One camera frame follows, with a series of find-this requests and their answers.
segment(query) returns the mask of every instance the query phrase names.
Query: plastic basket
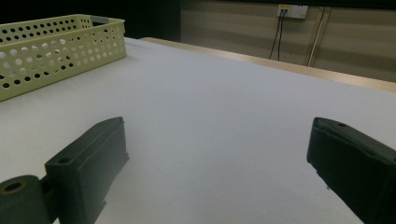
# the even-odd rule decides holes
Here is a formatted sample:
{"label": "plastic basket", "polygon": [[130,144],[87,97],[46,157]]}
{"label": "plastic basket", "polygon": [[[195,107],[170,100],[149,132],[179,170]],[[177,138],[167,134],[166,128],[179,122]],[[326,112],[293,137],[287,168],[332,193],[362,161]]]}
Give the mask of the plastic basket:
{"label": "plastic basket", "polygon": [[0,101],[124,58],[123,23],[70,15],[0,25]]}

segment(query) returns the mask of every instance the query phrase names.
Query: white table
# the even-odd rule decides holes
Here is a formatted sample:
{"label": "white table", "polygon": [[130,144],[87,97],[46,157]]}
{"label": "white table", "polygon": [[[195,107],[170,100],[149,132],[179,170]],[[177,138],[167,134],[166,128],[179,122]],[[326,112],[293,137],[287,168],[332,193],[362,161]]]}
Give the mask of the white table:
{"label": "white table", "polygon": [[0,103],[0,181],[123,116],[97,223],[361,223],[305,156],[314,117],[396,148],[396,94],[126,39],[127,58]]}

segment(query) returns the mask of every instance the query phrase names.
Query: electrical outlet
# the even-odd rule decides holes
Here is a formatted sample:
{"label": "electrical outlet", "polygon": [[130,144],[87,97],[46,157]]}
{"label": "electrical outlet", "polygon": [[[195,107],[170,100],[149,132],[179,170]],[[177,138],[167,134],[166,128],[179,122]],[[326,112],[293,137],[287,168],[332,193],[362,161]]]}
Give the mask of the electrical outlet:
{"label": "electrical outlet", "polygon": [[280,13],[282,12],[282,10],[286,10],[285,17],[290,17],[292,7],[293,5],[278,5],[276,15],[280,17]]}
{"label": "electrical outlet", "polygon": [[296,19],[305,19],[308,6],[293,6],[291,8],[290,16]]}

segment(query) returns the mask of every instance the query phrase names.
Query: dark background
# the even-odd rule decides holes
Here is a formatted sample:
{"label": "dark background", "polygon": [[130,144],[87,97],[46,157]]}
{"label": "dark background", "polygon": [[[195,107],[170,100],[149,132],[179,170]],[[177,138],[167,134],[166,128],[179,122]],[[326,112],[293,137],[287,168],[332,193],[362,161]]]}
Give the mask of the dark background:
{"label": "dark background", "polygon": [[311,7],[353,7],[396,10],[396,0],[219,0],[222,2],[246,2],[289,4]]}
{"label": "dark background", "polygon": [[180,40],[179,0],[2,1],[0,24],[87,14],[125,20],[125,36]]}

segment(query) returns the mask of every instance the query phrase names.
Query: gripper screw hole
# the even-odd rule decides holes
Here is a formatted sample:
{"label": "gripper screw hole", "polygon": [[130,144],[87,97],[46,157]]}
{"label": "gripper screw hole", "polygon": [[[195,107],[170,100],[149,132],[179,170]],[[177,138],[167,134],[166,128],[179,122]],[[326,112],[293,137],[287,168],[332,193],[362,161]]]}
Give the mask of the gripper screw hole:
{"label": "gripper screw hole", "polygon": [[6,186],[4,188],[4,191],[5,192],[10,192],[10,191],[13,191],[13,190],[16,190],[16,189],[20,188],[21,186],[22,186],[22,183],[20,183],[20,182],[12,183],[12,184]]}
{"label": "gripper screw hole", "polygon": [[69,158],[63,158],[59,160],[59,163],[68,163],[68,162],[70,162]]}

